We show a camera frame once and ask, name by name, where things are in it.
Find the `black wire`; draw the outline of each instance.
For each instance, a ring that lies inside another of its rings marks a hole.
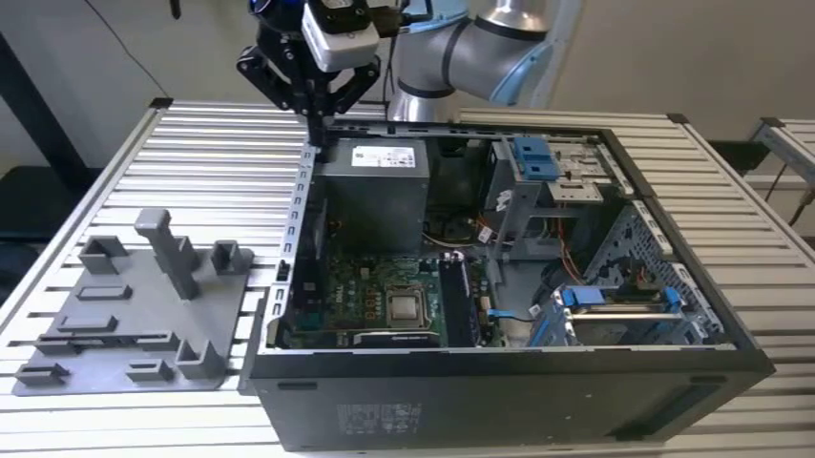
[[[770,202],[770,196],[772,195],[772,191],[775,191],[775,185],[778,184],[778,181],[780,180],[780,176],[784,175],[786,171],[787,171],[787,164],[780,166],[780,170],[778,171],[778,175],[775,176],[775,181],[772,182],[770,191],[767,191],[767,195],[764,196],[766,202]]]
[[[538,285],[535,293],[532,293],[532,305],[540,302],[540,299],[546,293],[551,293],[551,291],[555,290],[555,286],[552,286],[548,282],[551,281],[552,275],[558,273],[562,268],[563,263],[560,260],[558,260],[550,262],[540,271],[540,284]]]
[[[792,226],[796,222],[799,222],[800,214],[803,213],[804,208],[806,208],[806,203],[802,203],[799,205],[799,208],[795,209],[795,214],[792,215],[792,218],[790,219],[790,222],[787,224]]]
[[[91,10],[93,10],[93,13],[96,14],[99,20],[101,21],[101,23],[104,24],[104,27],[107,27],[107,29],[111,31],[111,33],[113,34],[113,37],[116,38],[116,41],[119,41],[120,46],[123,47],[123,50],[125,50],[125,54],[129,57],[129,59],[133,61],[133,63],[139,66],[139,68],[141,69],[141,71],[144,72],[144,74],[148,76],[148,78],[153,81],[155,85],[157,86],[159,90],[161,91],[161,93],[164,94],[165,97],[169,97],[169,94],[167,93],[167,91],[164,91],[164,88],[161,87],[161,85],[159,84],[157,80],[153,77],[153,74],[151,72],[148,72],[148,69],[144,68],[144,65],[141,65],[141,62],[139,62],[139,59],[136,59],[136,57],[129,53],[129,49],[127,48],[125,42],[123,41],[121,37],[119,36],[119,34],[116,33],[116,31],[113,30],[113,28],[111,27],[111,24],[107,22],[107,19],[104,19],[104,16],[101,15],[101,13],[99,12],[99,10],[96,9],[96,7],[93,6],[93,4],[91,3],[91,0],[84,0],[85,4],[88,5],[88,7],[91,8]]]
[[[522,322],[522,323],[534,323],[534,322],[538,321],[535,319],[526,320],[526,319],[519,318],[519,317],[492,317],[492,318],[498,318],[499,320],[504,320],[504,319],[506,320],[515,320],[516,322]]]
[[[394,38],[391,38],[391,49],[388,51],[388,57],[387,57],[387,67],[384,70],[384,78],[382,79],[382,104],[384,105],[384,108],[387,109],[387,106],[390,104],[390,101],[384,99],[386,96],[386,91],[387,91],[387,83],[388,83],[388,79],[391,82],[391,94],[396,93],[396,90],[394,88],[394,50],[396,50],[396,39],[399,38],[399,35],[394,36]]]

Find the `gray 3d-printed stand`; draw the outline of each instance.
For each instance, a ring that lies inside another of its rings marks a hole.
[[[214,389],[224,381],[254,254],[235,241],[207,252],[169,232],[169,213],[135,224],[153,250],[89,238],[85,266],[15,395]]]

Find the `wire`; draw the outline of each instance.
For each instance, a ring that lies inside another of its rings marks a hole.
[[[446,241],[434,239],[424,232],[422,233],[422,237],[424,237],[431,243],[436,244],[438,246],[443,246],[444,248],[466,248],[467,246],[474,245],[474,243],[448,243]]]
[[[91,8],[91,10],[93,10],[93,13],[96,14],[99,20],[101,21],[101,24],[104,24],[104,27],[107,27],[107,29],[111,31],[111,34],[113,35],[113,38],[116,38],[116,41],[119,41],[119,44],[123,47],[123,50],[125,51],[125,54],[129,57],[129,59],[139,66],[139,68],[141,69],[141,72],[144,72],[144,74],[148,76],[148,78],[153,81],[155,86],[161,91],[164,96],[169,97],[169,94],[167,93],[167,91],[164,91],[164,88],[161,87],[161,85],[159,84],[157,80],[155,79],[153,74],[148,71],[148,69],[144,68],[144,65],[141,65],[141,62],[139,62],[139,59],[136,59],[135,55],[132,55],[132,53],[129,52],[129,49],[127,48],[125,42],[123,41],[121,37],[119,36],[116,31],[113,30],[113,27],[111,26],[111,24],[107,22],[107,19],[104,19],[104,16],[99,12],[97,8],[93,6],[93,3],[91,3],[91,0],[84,0],[84,2],[88,5],[88,7]]]
[[[538,320],[532,319],[526,319],[526,318],[520,318],[515,315],[514,312],[510,312],[507,310],[496,310],[494,308],[491,308],[487,312],[487,316],[490,318],[495,318],[495,319],[502,319],[506,318],[507,320],[515,320],[516,322],[522,322],[522,323],[534,323]]]
[[[804,208],[806,203],[799,204],[799,208],[795,209],[795,214],[792,215],[792,218],[790,219],[790,222],[787,224],[792,226],[796,222],[799,222],[800,214],[803,213]]]
[[[542,271],[540,271],[540,284],[538,285],[538,289],[535,290],[535,294],[532,294],[532,305],[539,303],[540,298],[544,296],[546,293],[551,293],[551,291],[555,290],[555,286],[548,284],[548,281],[551,280],[552,274],[555,272],[558,272],[558,270],[560,270],[560,267],[562,267],[560,262],[550,262],[550,263],[547,263],[547,265],[542,269]]]
[[[402,2],[399,4],[399,11],[400,12],[404,11],[408,5],[410,5],[410,1]],[[382,78],[382,105],[384,105],[386,110],[390,105],[390,101],[386,100],[386,91],[387,91],[388,80],[391,84],[391,96],[392,94],[396,93],[396,89],[394,87],[394,52],[396,50],[396,39],[398,38],[399,38],[399,34],[396,33],[394,38],[391,38],[391,45],[390,45],[390,50],[388,50],[388,55],[387,55],[387,66],[384,67],[384,77]]]
[[[583,281],[579,279],[579,269],[576,268],[575,260],[572,260],[570,248],[566,246],[563,235],[563,219],[558,219],[558,237],[560,238],[560,260],[563,261],[563,267],[566,269],[566,272],[570,274],[570,277],[572,277],[572,280],[576,282],[576,284],[583,284]]]
[[[487,229],[490,229],[491,232],[495,234],[495,237],[498,238],[498,231],[490,227],[490,225],[487,224],[487,220],[484,219],[484,216],[482,214],[479,214],[479,218],[476,219],[476,222],[479,224],[482,224],[482,226],[484,226]],[[503,244],[508,245],[508,246],[512,246],[512,245],[515,245],[515,242],[504,240]]]
[[[522,322],[522,323],[534,323],[535,320],[526,320],[524,318],[519,318],[519,317],[494,317],[498,319],[506,318],[507,320],[515,320],[516,322]]]
[[[764,196],[766,202],[770,202],[770,196],[772,195],[772,191],[775,191],[775,186],[778,185],[778,181],[780,180],[780,177],[784,175],[786,171],[787,164],[780,166],[780,170],[778,171],[778,175],[775,176],[775,181],[772,182],[772,185],[770,186],[770,191],[767,191],[767,195]]]
[[[540,236],[542,239],[548,239],[548,218],[544,218],[544,228],[540,231]]]

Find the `metal rail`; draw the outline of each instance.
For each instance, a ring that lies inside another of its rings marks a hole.
[[[362,106],[350,116],[379,117],[382,110]],[[446,449],[423,456],[812,456],[815,255],[694,129],[663,115],[466,110],[463,118],[614,130],[778,373],[664,446]],[[236,392],[238,377],[214,392],[17,398],[11,375],[79,277],[83,241],[117,235],[128,246],[141,246],[132,223],[145,206],[171,210],[173,233],[194,244],[236,239],[255,250],[230,360],[240,368],[258,299],[274,282],[303,137],[292,115],[267,105],[176,102],[148,112],[0,308],[0,321],[8,322],[0,334],[1,451],[104,458],[287,454],[258,400]],[[388,452],[403,455],[415,453]]]
[[[815,121],[764,118],[754,137],[815,188]]]

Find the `cable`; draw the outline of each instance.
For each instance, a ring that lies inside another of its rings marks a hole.
[[[796,222],[799,222],[800,214],[803,213],[804,208],[806,208],[806,204],[802,203],[799,205],[799,208],[795,209],[795,214],[792,215],[792,218],[790,219],[790,222],[787,224],[792,226],[795,225]]]
[[[544,218],[544,228],[540,231],[540,237],[542,239],[548,239],[548,218]]]
[[[490,230],[491,230],[491,232],[495,234],[495,237],[498,238],[498,231],[496,231],[496,230],[494,230],[494,229],[490,227],[490,225],[487,224],[487,220],[484,219],[484,216],[483,216],[482,214],[479,214],[479,218],[476,219],[476,222],[478,222],[479,224],[482,224],[482,226],[484,226],[487,229],[490,229]],[[514,241],[504,240],[504,241],[503,241],[503,244],[504,244],[504,245],[508,245],[508,246],[512,246],[512,245],[515,245],[515,242],[514,242]]]
[[[491,308],[487,311],[487,316],[490,318],[496,318],[496,319],[506,318],[507,320],[515,320],[516,322],[522,322],[522,323],[534,323],[534,322],[536,322],[536,320],[534,318],[528,320],[526,318],[516,317],[515,313],[512,313],[512,312],[510,312],[507,310],[496,310],[494,308]]]
[[[792,226],[796,222],[799,222],[803,209],[810,203],[812,203],[812,200],[815,200],[815,189],[810,189],[806,193],[803,193],[803,196],[800,196],[799,208],[795,209],[795,214],[792,215],[792,218],[787,224]]]
[[[428,22],[434,20],[434,0],[424,0],[424,8],[426,11],[423,14],[407,14],[407,21],[406,23],[410,24],[415,24],[418,22]]]
[[[572,280],[576,282],[576,284],[583,284],[583,281],[579,279],[579,270],[576,268],[575,261],[572,260],[570,248],[566,246],[563,236],[563,219],[558,219],[558,237],[560,238],[560,260],[563,260],[563,267],[566,269],[566,272],[570,274],[570,277],[572,277]]]
[[[382,79],[382,104],[386,106],[386,109],[387,109],[387,105],[390,105],[390,101],[384,99],[388,81],[391,84],[391,94],[396,93],[396,87],[394,85],[394,52],[396,50],[396,39],[398,38],[399,38],[399,35],[391,38],[391,49],[388,51],[387,66],[384,67],[384,78]]]
[[[775,176],[775,181],[772,182],[772,185],[770,186],[770,191],[767,191],[767,195],[764,196],[766,202],[770,202],[770,196],[772,195],[772,191],[775,191],[775,185],[778,184],[778,181],[780,180],[780,177],[784,175],[786,171],[787,171],[787,164],[780,166],[780,170],[778,171],[778,175]]]
[[[141,65],[141,62],[139,62],[139,59],[136,59],[136,57],[129,53],[129,49],[127,48],[125,42],[123,41],[121,37],[119,36],[116,31],[113,30],[113,27],[111,27],[111,24],[107,22],[107,19],[104,19],[104,16],[99,12],[97,8],[93,6],[93,3],[91,3],[91,0],[84,0],[84,2],[88,5],[88,7],[91,8],[91,10],[93,10],[93,13],[96,14],[99,20],[101,21],[101,24],[104,24],[104,27],[107,27],[107,29],[111,31],[111,33],[113,35],[113,38],[116,38],[116,41],[119,41],[119,44],[123,47],[123,50],[125,51],[125,54],[129,57],[129,59],[139,66],[139,68],[141,69],[144,74],[148,76],[148,78],[153,81],[155,86],[161,91],[164,96],[169,97],[169,94],[167,93],[167,91],[164,91],[164,88],[161,87],[161,85],[159,84],[157,80],[155,79],[153,74],[151,72],[148,72],[148,69],[145,69],[144,65]]]
[[[474,243],[448,243],[446,241],[436,240],[431,236],[428,236],[424,232],[422,233],[422,237],[430,240],[431,243],[436,244],[438,246],[443,246],[444,248],[466,248],[467,246],[474,245]]]
[[[540,271],[540,284],[538,285],[538,289],[532,294],[532,305],[539,303],[540,298],[544,296],[546,293],[551,293],[551,291],[555,290],[555,286],[548,284],[548,281],[551,280],[551,276],[554,275],[554,273],[560,270],[560,267],[563,267],[563,264],[560,262],[550,262]]]

